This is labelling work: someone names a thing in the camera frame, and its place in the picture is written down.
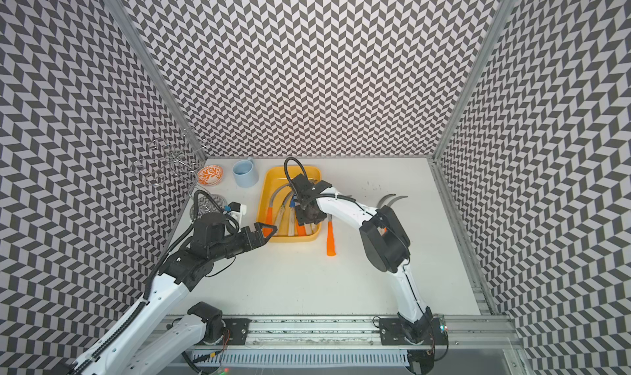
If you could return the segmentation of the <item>blue sickle wooden handle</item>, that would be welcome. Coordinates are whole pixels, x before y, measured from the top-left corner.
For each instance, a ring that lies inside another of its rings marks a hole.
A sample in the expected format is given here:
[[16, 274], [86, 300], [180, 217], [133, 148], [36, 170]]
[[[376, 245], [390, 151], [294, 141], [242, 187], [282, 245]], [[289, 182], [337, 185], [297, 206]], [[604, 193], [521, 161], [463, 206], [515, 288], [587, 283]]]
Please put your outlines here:
[[295, 201], [291, 198], [289, 201], [289, 222], [288, 222], [288, 236], [295, 236]]

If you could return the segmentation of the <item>sickle wooden handle group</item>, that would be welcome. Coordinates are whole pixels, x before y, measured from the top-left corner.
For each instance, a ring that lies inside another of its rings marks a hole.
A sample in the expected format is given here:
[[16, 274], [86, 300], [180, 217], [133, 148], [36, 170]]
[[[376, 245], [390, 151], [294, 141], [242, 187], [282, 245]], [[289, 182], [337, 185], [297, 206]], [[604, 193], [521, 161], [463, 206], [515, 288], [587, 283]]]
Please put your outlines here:
[[288, 194], [282, 205], [279, 208], [279, 212], [275, 219], [275, 225], [278, 227], [278, 234], [288, 236], [288, 222], [289, 222], [289, 201], [293, 197], [292, 194]]

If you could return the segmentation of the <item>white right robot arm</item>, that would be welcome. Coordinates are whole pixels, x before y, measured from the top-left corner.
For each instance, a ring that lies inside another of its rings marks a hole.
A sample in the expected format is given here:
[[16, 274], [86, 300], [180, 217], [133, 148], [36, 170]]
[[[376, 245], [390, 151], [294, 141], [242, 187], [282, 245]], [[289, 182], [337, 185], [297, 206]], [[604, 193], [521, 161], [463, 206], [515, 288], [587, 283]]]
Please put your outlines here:
[[358, 230], [366, 258], [378, 271], [391, 276], [399, 324], [407, 341], [414, 345], [429, 337], [433, 314], [418, 292], [411, 273], [411, 240], [394, 209], [388, 205], [370, 207], [341, 194], [330, 183], [312, 183], [299, 174], [289, 179], [297, 199], [299, 224], [337, 218]]

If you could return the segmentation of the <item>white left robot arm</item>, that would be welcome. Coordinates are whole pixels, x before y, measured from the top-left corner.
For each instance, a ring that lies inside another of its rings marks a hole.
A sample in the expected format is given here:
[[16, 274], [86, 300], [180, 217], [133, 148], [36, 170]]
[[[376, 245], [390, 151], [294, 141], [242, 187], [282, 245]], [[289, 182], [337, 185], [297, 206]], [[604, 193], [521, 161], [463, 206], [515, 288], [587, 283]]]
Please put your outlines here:
[[167, 332], [147, 339], [163, 319], [209, 276], [215, 263], [266, 245], [275, 225], [240, 227], [226, 212], [198, 218], [178, 237], [152, 270], [141, 298], [115, 325], [71, 364], [52, 374], [156, 374], [200, 342], [224, 347], [230, 331], [220, 309], [194, 304]]

